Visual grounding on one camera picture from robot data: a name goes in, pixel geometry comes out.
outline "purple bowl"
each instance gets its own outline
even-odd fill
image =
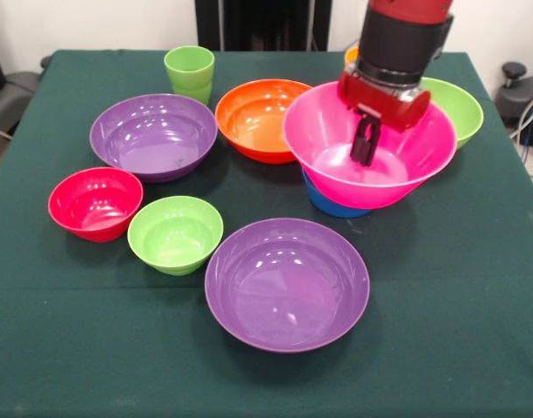
[[[208,263],[208,306],[246,344],[275,353],[323,347],[363,314],[369,275],[338,233],[302,219],[268,219],[228,237]]]
[[[217,133],[213,113],[197,100],[147,94],[116,103],[98,116],[91,147],[107,165],[162,183],[194,170]]]

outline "dark green table cover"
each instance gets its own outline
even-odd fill
[[[259,219],[311,219],[341,233],[371,273],[354,330],[277,355],[225,333],[204,269],[158,273],[123,236],[82,241],[47,214],[63,177],[102,165],[92,121],[131,96],[168,92],[162,51],[59,51],[0,168],[0,417],[533,417],[533,186],[465,54],[427,74],[470,91],[485,124],[434,179],[355,220],[309,203],[297,164],[261,165],[219,136],[184,179],[226,236]],[[334,80],[341,53],[219,53],[213,109],[255,78]]]

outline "white wall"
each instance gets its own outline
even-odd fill
[[[368,0],[333,0],[328,40],[341,51],[360,35]],[[454,0],[447,51],[467,51],[488,91],[501,65],[533,73],[533,0]],[[0,61],[5,72],[39,71],[56,49],[170,49],[196,44],[193,0],[0,0]]]
[[[360,35],[368,0],[333,0],[328,49],[341,51]],[[446,51],[466,51],[487,90],[501,85],[501,66],[520,61],[533,74],[533,0],[453,0],[455,21]]]
[[[40,71],[57,49],[161,49],[197,43],[193,0],[0,0],[4,72]]]

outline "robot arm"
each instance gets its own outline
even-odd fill
[[[404,131],[428,108],[419,87],[429,62],[449,34],[452,0],[369,0],[360,56],[341,74],[339,94],[362,119],[351,158],[371,165],[381,125]]]

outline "bowl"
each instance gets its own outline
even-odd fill
[[[218,127],[204,105],[176,94],[128,98],[91,128],[91,147],[107,165],[161,183],[195,169],[213,148]]]
[[[370,167],[349,156],[360,117],[340,100],[338,82],[305,92],[289,107],[284,133],[315,187],[332,201],[357,209],[392,205],[435,176],[454,157],[455,131],[436,105],[403,133],[385,126]]]
[[[354,209],[353,207],[347,207],[339,205],[333,202],[331,199],[323,195],[315,185],[311,182],[309,176],[305,174],[303,170],[303,179],[305,180],[305,187],[307,189],[307,195],[311,203],[319,209],[321,212],[327,215],[334,216],[336,218],[358,218],[371,211],[363,209]]]
[[[155,200],[133,218],[129,246],[149,266],[182,276],[202,266],[220,243],[224,224],[210,203],[191,196]]]
[[[355,248],[303,219],[244,226],[216,250],[205,274],[208,306],[235,338],[276,353],[337,340],[363,314],[369,276]]]
[[[220,99],[216,121],[239,152],[261,163],[295,161],[282,133],[288,106],[310,85],[292,80],[263,79],[238,85]]]
[[[360,47],[358,44],[350,46],[344,53],[344,66],[354,63],[359,55]]]
[[[458,137],[458,148],[465,146],[483,125],[481,105],[464,89],[436,78],[424,77],[422,88],[431,92],[433,103],[449,116]]]
[[[118,238],[143,201],[143,185],[129,172],[111,167],[75,172],[48,199],[51,218],[82,239]]]

